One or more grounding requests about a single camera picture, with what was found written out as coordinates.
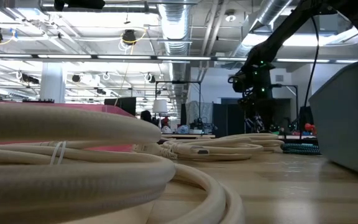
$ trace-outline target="workbench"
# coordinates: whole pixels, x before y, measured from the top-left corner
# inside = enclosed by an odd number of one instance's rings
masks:
[[[213,134],[162,134],[161,137],[163,138],[175,138],[175,139],[196,139],[198,137],[208,137],[208,138],[215,138]]]
[[[242,197],[247,224],[358,223],[358,174],[323,156],[255,154],[247,161],[177,161],[195,167]],[[206,194],[169,183],[156,201],[72,223],[165,223],[194,209]]]

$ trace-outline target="lamp shade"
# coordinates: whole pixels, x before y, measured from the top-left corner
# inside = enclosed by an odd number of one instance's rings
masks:
[[[153,113],[168,113],[166,100],[154,100]]]

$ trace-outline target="cream hose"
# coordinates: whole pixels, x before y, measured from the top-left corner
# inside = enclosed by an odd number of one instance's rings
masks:
[[[159,139],[154,125],[116,114],[0,104],[0,141],[43,142],[0,145],[0,223],[60,223],[137,206],[158,198],[174,176],[208,196],[171,223],[244,223],[238,194],[199,170],[159,156],[83,150]],[[59,141],[67,141],[64,154]],[[54,154],[60,165],[49,165]]]
[[[134,146],[134,150],[169,159],[235,161],[249,159],[258,152],[274,151],[282,144],[274,134],[240,134],[219,139],[169,140],[161,146],[141,144]]]

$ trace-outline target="gray machine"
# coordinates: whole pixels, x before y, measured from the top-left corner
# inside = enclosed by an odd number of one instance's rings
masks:
[[[358,171],[358,62],[337,72],[309,102],[322,155]]]

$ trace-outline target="tabletop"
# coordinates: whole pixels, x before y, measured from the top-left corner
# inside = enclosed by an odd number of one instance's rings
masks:
[[[161,137],[163,138],[198,138],[198,137],[209,137],[209,138],[215,138],[215,135],[213,134],[162,134]]]
[[[236,190],[247,223],[358,223],[358,174],[323,156],[263,153],[237,162],[176,162]],[[165,223],[194,209],[205,196],[200,189],[172,182],[154,202],[72,223],[112,223],[117,217],[119,223]]]

